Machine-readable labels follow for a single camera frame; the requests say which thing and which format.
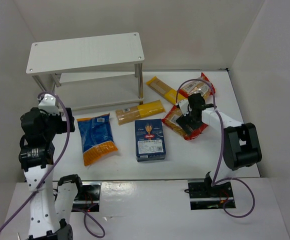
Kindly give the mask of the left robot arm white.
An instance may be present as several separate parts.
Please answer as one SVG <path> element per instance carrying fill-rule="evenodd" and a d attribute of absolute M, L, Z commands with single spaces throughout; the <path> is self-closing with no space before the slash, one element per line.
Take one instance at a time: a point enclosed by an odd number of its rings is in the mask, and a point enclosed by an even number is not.
<path fill-rule="evenodd" d="M 75 131 L 72 110 L 66 108 L 67 120 L 59 113 L 33 107 L 20 118 L 24 132 L 20 140 L 18 156 L 21 168 L 31 192 L 30 240 L 71 240 L 73 229 L 70 216 L 73 201 L 82 188 L 77 174 L 59 179 L 57 195 L 53 189 L 54 151 L 53 139 L 57 134 Z"/>

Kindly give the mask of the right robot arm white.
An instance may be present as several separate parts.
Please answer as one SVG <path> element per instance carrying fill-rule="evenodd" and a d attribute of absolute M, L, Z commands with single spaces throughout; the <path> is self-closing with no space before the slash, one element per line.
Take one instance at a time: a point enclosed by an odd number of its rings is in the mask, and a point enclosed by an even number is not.
<path fill-rule="evenodd" d="M 177 124 L 189 134 L 203 124 L 220 132 L 220 154 L 216 169 L 208 172 L 204 179 L 204 190 L 217 196 L 225 189 L 226 182 L 235 176 L 234 172 L 251 167 L 262 160 L 256 126 L 253 123 L 237 121 L 219 111 L 216 104 L 207 104 L 199 94 L 192 94 L 176 104 L 181 116 Z"/>

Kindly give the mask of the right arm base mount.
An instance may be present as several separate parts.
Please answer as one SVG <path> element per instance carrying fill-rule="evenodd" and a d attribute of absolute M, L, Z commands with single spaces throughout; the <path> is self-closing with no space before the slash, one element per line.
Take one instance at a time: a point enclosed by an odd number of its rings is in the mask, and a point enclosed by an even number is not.
<path fill-rule="evenodd" d="M 184 192 L 189 195 L 190 209 L 192 211 L 222 209 L 224 204 L 226 209 L 236 208 L 230 182 L 216 187 L 209 187 L 202 179 L 199 179 L 189 180 L 187 185 L 188 187 Z"/>

